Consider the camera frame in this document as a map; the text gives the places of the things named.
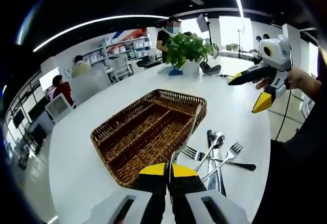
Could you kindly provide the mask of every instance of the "potted plant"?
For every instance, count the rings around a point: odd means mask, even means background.
[[[214,47],[203,44],[203,39],[190,32],[178,33],[168,43],[167,63],[182,69],[184,75],[198,75],[200,62],[208,61],[214,54]]]

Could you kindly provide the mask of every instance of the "white flower pot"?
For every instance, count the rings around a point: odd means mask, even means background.
[[[186,76],[200,76],[200,62],[186,60],[182,66],[182,71]]]

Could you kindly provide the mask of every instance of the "hand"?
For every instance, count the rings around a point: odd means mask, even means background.
[[[305,76],[305,72],[301,69],[298,69],[296,67],[292,67],[291,71],[288,72],[287,78],[288,78],[288,84],[291,89],[297,89],[300,87],[301,81],[303,80],[303,77]],[[255,87],[257,90],[266,87],[269,85],[269,79],[263,79],[261,80]]]

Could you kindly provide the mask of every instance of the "black ceiling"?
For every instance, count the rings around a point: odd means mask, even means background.
[[[191,0],[3,0],[4,12],[8,13],[5,18],[5,30],[3,35],[7,43],[14,43],[19,26],[24,21],[28,12],[34,7],[26,36],[22,42],[25,49],[34,49],[39,44],[55,34],[90,20],[129,14],[148,14],[170,16],[181,12],[213,7],[236,8],[236,0],[200,0],[204,4],[197,5]],[[253,20],[282,25],[290,23],[297,28],[312,27],[303,7],[294,0],[241,0],[244,9],[257,10],[268,13],[272,17],[264,17],[256,14],[245,14]],[[237,12],[212,12],[209,16],[238,15]],[[30,70],[34,74],[39,64],[46,58],[56,55],[64,49],[99,35],[117,30],[134,29],[148,26],[157,26],[158,19],[151,18],[128,18],[93,23],[79,29],[70,31],[49,44],[38,52]]]

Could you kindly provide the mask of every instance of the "face mask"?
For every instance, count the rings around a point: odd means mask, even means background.
[[[169,33],[177,34],[178,30],[179,30],[179,27],[168,27],[167,30],[168,30]]]

